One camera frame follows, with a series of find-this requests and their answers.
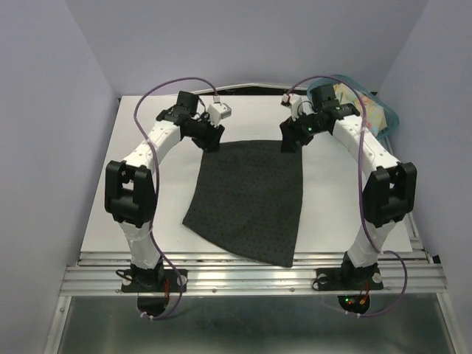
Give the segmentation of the dark dotted skirt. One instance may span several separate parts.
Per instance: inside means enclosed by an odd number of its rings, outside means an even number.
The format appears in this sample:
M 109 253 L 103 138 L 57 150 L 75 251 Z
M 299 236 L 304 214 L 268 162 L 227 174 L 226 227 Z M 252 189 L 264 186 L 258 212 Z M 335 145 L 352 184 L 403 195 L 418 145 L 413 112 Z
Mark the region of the dark dotted skirt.
M 183 225 L 231 254 L 294 262 L 303 199 L 302 151 L 272 140 L 227 142 L 204 153 Z

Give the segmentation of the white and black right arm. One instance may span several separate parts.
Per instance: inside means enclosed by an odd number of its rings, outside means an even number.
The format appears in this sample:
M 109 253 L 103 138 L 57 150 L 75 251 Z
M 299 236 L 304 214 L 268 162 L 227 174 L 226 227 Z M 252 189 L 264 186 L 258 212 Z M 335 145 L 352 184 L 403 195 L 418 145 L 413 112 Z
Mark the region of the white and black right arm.
M 281 104 L 291 115 L 280 124 L 281 151 L 294 153 L 318 133 L 328 133 L 340 142 L 358 165 L 361 217 L 358 234 L 341 265 L 319 276 L 319 288 L 378 284 L 382 247 L 395 225 L 413 209 L 417 168 L 394 157 L 370 132 L 364 103 L 341 103 L 331 85 L 314 88 L 310 97 L 305 102 L 297 94 L 283 94 Z

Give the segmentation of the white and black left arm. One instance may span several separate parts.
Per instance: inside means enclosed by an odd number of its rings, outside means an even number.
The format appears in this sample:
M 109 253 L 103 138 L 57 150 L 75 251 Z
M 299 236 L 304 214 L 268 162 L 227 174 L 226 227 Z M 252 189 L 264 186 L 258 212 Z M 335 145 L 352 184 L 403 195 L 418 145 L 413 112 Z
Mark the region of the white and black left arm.
M 131 252 L 127 270 L 117 273 L 124 292 L 163 291 L 168 284 L 163 256 L 151 234 L 158 201 L 159 165 L 182 139 L 190 138 L 204 152 L 217 152 L 224 132 L 221 122 L 231 108 L 219 97 L 197 112 L 201 99 L 181 91 L 176 103 L 161 111 L 143 142 L 120 161 L 105 168 L 104 206 L 124 233 Z

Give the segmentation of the pastel floral skirt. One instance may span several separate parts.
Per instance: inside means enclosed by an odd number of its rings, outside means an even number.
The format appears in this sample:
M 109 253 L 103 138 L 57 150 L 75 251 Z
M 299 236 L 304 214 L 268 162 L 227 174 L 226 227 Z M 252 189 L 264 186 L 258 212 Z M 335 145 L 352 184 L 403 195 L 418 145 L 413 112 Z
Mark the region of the pastel floral skirt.
M 361 103 L 350 88 L 348 88 L 343 83 L 334 84 L 333 88 L 335 91 L 336 98 L 341 104 L 351 103 L 360 112 L 362 112 Z M 367 127 L 373 135 L 378 136 L 380 132 L 387 127 L 384 108 L 378 103 L 376 103 L 371 97 L 362 94 L 360 91 L 357 91 L 357 93 L 366 108 Z

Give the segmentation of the teal plastic basket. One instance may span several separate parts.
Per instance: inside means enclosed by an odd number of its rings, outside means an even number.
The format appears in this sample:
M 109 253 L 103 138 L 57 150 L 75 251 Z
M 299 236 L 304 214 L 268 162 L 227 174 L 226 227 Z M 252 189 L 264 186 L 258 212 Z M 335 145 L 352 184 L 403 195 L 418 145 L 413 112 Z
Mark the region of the teal plastic basket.
M 367 111 L 367 127 L 378 140 L 383 140 L 393 133 L 399 126 L 398 115 L 376 95 L 364 88 L 350 77 L 334 74 L 332 78 L 315 79 L 307 89 L 307 96 L 312 100 L 311 91 L 318 86 L 330 84 L 337 100 L 341 104 L 352 103 L 362 112 L 359 99 L 352 89 L 361 98 Z

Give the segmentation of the metal lower shelf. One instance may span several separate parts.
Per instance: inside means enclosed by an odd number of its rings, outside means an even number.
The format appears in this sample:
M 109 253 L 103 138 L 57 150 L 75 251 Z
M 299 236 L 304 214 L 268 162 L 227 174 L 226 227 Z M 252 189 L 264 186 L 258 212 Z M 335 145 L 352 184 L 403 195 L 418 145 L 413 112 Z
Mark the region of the metal lower shelf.
M 437 298 L 408 295 L 354 319 L 333 296 L 185 298 L 169 319 L 142 318 L 132 297 L 75 297 L 55 353 L 452 353 Z

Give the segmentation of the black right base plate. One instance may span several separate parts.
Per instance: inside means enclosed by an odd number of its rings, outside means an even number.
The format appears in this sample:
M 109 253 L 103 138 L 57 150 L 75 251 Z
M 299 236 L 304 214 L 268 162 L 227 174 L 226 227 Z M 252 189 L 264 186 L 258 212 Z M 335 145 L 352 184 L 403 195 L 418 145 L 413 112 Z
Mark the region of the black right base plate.
M 353 272 L 341 268 L 318 268 L 311 287 L 315 291 L 379 291 L 384 284 L 378 268 L 363 271 L 355 268 Z

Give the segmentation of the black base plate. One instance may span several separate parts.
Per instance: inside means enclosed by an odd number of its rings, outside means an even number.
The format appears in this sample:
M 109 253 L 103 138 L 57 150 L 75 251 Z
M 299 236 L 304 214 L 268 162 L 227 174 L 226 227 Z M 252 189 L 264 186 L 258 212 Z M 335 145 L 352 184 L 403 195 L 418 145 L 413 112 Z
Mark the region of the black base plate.
M 121 279 L 121 292 L 137 293 L 183 293 L 187 291 L 187 270 L 180 269 L 180 277 L 172 269 L 163 269 L 160 275 L 139 274 L 131 269 L 118 269 L 115 274 Z
M 318 268 L 311 287 L 315 291 L 379 291 L 384 284 L 378 268 L 363 271 L 355 268 L 353 272 L 341 268 Z

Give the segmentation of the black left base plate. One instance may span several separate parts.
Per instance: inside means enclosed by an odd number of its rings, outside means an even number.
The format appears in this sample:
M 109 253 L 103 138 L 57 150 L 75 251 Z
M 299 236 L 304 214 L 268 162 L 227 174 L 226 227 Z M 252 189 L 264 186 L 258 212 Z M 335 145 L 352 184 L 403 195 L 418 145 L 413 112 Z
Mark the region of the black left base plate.
M 121 292 L 137 293 L 183 293 L 187 291 L 187 270 L 180 269 L 180 277 L 172 269 L 163 269 L 160 275 L 139 274 L 131 269 L 118 269 L 115 274 L 121 279 Z

